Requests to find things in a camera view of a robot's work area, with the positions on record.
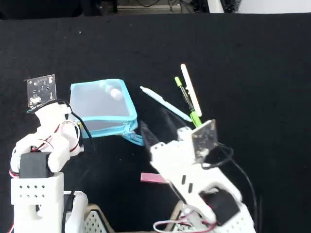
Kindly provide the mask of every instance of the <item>circuit board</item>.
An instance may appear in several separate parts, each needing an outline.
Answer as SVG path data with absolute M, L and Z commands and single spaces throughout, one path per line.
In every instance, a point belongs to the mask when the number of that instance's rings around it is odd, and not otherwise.
M 208 120 L 193 130 L 192 143 L 196 162 L 202 162 L 209 152 L 217 147 L 216 120 Z
M 28 107 L 56 99 L 55 75 L 27 80 Z

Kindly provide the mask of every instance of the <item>blue zipper pouch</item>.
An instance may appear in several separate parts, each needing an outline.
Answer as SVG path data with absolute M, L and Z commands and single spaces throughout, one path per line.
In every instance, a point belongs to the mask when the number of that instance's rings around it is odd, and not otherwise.
M 74 83 L 70 89 L 70 105 L 92 137 L 121 135 L 143 146 L 142 137 L 134 132 L 138 126 L 137 112 L 123 80 Z M 84 130 L 82 136 L 88 138 Z

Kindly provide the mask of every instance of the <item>green pen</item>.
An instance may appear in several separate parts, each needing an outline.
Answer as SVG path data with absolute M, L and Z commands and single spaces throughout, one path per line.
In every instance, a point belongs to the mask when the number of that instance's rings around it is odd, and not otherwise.
M 175 82 L 176 82 L 177 86 L 180 88 L 180 90 L 183 94 L 184 100 L 190 109 L 190 118 L 191 118 L 193 124 L 195 125 L 195 127 L 199 127 L 200 125 L 202 125 L 202 122 L 201 122 L 197 112 L 195 111 L 193 104 L 192 104 L 191 100 L 189 99 L 188 94 L 187 94 L 185 88 L 183 87 L 183 84 L 181 83 L 179 77 L 175 77 Z

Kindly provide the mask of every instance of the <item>pink object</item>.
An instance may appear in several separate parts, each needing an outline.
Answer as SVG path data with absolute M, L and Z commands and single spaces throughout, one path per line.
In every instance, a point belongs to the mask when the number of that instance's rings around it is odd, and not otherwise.
M 141 182 L 150 182 L 150 183 L 166 183 L 166 184 L 168 184 L 168 182 L 160 174 L 145 173 L 145 172 L 142 172 L 140 174 L 140 181 Z

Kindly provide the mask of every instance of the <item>white marker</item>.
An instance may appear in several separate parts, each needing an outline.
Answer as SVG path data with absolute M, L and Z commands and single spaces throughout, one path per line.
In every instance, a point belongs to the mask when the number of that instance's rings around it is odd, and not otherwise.
M 200 108 L 198 99 L 196 98 L 196 95 L 195 95 L 195 92 L 194 92 L 194 89 L 192 86 L 192 82 L 191 82 L 189 73 L 187 71 L 187 67 L 185 64 L 181 64 L 180 68 L 181 68 L 181 71 L 183 73 L 183 76 L 184 76 L 184 79 L 186 82 L 186 89 L 188 90 L 188 93 L 190 95 L 193 107 L 194 107 L 196 113 L 198 114 L 198 116 L 201 117 L 202 116 L 201 108 Z

